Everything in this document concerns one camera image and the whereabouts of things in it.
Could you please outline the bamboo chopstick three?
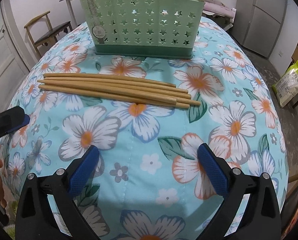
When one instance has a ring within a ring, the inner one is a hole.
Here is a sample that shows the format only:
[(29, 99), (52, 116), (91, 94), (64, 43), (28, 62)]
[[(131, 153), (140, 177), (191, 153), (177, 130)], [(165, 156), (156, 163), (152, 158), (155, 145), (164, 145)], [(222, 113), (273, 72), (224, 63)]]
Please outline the bamboo chopstick three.
[(71, 83), (63, 80), (38, 80), (39, 83), (45, 86), (71, 88), (75, 90), (85, 90), (90, 92), (104, 92), (117, 95), (134, 96), (137, 98), (150, 99), (150, 100), (165, 100), (174, 101), (174, 99), (162, 99), (162, 98), (181, 98), (185, 100), (191, 100), (191, 96), (188, 93), (173, 92), (165, 89), (146, 88), (146, 87), (116, 87), (111, 83), (92, 83), (73, 81)]

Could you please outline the bamboo chopstick five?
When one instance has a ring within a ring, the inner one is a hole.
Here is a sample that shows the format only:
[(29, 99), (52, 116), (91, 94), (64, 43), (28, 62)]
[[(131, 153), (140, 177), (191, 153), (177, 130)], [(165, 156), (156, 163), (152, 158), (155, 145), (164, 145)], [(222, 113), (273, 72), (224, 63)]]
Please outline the bamboo chopstick five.
[(184, 103), (184, 104), (191, 105), (191, 106), (200, 106), (201, 105), (200, 101), (186, 99), (186, 98), (176, 98), (176, 101), (178, 103)]

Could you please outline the bamboo chopstick one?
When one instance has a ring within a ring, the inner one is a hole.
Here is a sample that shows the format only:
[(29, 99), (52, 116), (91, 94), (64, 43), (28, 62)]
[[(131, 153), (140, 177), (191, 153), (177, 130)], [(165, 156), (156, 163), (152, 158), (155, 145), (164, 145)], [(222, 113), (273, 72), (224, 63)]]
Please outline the bamboo chopstick one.
[(44, 77), (72, 77), (72, 78), (97, 78), (97, 79), (111, 79), (111, 80), (121, 80), (121, 81), (133, 81), (133, 82), (145, 82), (151, 83), (155, 85), (162, 85), (168, 87), (176, 87), (175, 84), (144, 79), (140, 77), (129, 77), (129, 76), (120, 76), (120, 75), (106, 75), (106, 74), (92, 74), (92, 73), (46, 73), (43, 75)]

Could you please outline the floral blue tablecloth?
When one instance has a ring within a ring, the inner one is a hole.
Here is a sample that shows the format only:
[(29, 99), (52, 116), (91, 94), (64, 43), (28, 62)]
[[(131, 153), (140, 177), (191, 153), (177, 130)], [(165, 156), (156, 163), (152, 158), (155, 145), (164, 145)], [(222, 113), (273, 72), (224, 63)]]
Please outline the floral blue tablecloth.
[[(97, 55), (85, 23), (32, 68), (11, 106), (30, 123), (0, 139), (0, 175), (15, 198), (26, 176), (53, 174), (100, 151), (75, 203), (102, 239), (195, 239), (221, 204), (197, 160), (207, 143), (245, 174), (287, 192), (285, 140), (269, 89), (238, 45), (202, 18), (190, 60)], [(39, 89), (46, 73), (101, 73), (157, 80), (189, 92), (199, 106), (176, 109)]]

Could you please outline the bamboo chopstick six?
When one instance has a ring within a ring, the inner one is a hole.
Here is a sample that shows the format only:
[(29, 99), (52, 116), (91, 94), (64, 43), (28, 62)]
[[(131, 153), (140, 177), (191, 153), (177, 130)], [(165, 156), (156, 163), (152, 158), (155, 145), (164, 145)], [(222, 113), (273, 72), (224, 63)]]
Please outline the bamboo chopstick six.
[(189, 109), (190, 105), (186, 103), (180, 103), (177, 102), (176, 104), (170, 104), (170, 103), (161, 103), (160, 106), (163, 107), (174, 107), (174, 108), (180, 108), (180, 109)]

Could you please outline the pink rolled bedding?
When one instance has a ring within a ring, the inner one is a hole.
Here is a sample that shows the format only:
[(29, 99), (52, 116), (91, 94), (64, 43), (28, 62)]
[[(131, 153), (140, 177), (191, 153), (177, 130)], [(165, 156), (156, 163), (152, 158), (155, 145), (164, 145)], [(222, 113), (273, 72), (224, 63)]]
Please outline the pink rolled bedding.
[(229, 8), (220, 1), (206, 0), (203, 13), (207, 15), (220, 15), (228, 18), (234, 18), (236, 15), (236, 9)]

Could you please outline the bamboo chopstick four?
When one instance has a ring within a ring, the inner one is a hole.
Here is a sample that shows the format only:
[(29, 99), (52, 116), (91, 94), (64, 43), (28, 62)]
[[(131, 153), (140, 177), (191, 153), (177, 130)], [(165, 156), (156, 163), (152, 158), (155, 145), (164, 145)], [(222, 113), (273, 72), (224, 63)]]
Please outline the bamboo chopstick four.
[(150, 99), (137, 98), (135, 96), (124, 96), (124, 95), (118, 95), (118, 94), (112, 94), (112, 93), (93, 92), (88, 90), (51, 86), (51, 85), (39, 85), (38, 87), (43, 90), (61, 92), (61, 93), (67, 93), (67, 94), (76, 94), (81, 96), (89, 96), (92, 98), (102, 98), (102, 99), (109, 99), (109, 100), (118, 100), (118, 101), (149, 104), (149, 105), (159, 105), (159, 106), (172, 106), (172, 107), (176, 106), (176, 102), (169, 103), (169, 102), (166, 102), (165, 100), (163, 101), (150, 100)]

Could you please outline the silver refrigerator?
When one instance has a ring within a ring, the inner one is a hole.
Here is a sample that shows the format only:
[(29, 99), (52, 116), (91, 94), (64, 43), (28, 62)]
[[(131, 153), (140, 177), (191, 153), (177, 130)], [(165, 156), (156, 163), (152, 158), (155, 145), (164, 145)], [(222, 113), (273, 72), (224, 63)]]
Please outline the silver refrigerator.
[(287, 0), (237, 0), (232, 36), (237, 42), (268, 58), (280, 34)]

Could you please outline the yellow green rice bag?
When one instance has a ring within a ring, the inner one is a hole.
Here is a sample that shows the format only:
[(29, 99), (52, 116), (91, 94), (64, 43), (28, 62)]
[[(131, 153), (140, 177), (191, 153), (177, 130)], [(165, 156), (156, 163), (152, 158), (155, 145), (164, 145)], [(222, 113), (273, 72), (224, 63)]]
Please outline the yellow green rice bag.
[(298, 60), (272, 85), (272, 89), (281, 108), (298, 94)]

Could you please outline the white door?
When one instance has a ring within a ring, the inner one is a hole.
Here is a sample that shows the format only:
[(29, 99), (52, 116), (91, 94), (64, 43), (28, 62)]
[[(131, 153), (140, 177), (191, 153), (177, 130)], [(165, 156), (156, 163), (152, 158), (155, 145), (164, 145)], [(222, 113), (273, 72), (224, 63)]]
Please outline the white door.
[(0, 113), (8, 108), (28, 73), (9, 36), (0, 6)]

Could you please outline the bamboo chopstick two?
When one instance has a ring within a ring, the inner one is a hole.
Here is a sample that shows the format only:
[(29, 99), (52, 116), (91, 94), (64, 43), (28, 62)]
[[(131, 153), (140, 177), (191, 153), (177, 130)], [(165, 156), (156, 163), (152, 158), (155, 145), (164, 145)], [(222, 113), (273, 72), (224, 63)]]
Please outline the bamboo chopstick two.
[(163, 89), (177, 93), (188, 94), (188, 90), (166, 86), (166, 85), (157, 85), (147, 82), (137, 82), (137, 81), (124, 81), (124, 80), (113, 80), (113, 79), (97, 79), (97, 78), (82, 78), (82, 77), (46, 77), (43, 80), (47, 81), (76, 81), (76, 82), (92, 82), (92, 83), (110, 83), (116, 85), (125, 85), (125, 86), (137, 86), (137, 87), (147, 87), (155, 89)]

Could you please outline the green star-holed utensil caddy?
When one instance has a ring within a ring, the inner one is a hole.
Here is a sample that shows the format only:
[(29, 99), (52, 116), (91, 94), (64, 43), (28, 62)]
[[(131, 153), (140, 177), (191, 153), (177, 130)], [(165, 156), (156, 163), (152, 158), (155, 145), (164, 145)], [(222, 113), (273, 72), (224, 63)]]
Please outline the green star-holed utensil caddy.
[(191, 59), (204, 3), (197, 0), (80, 0), (101, 55)]

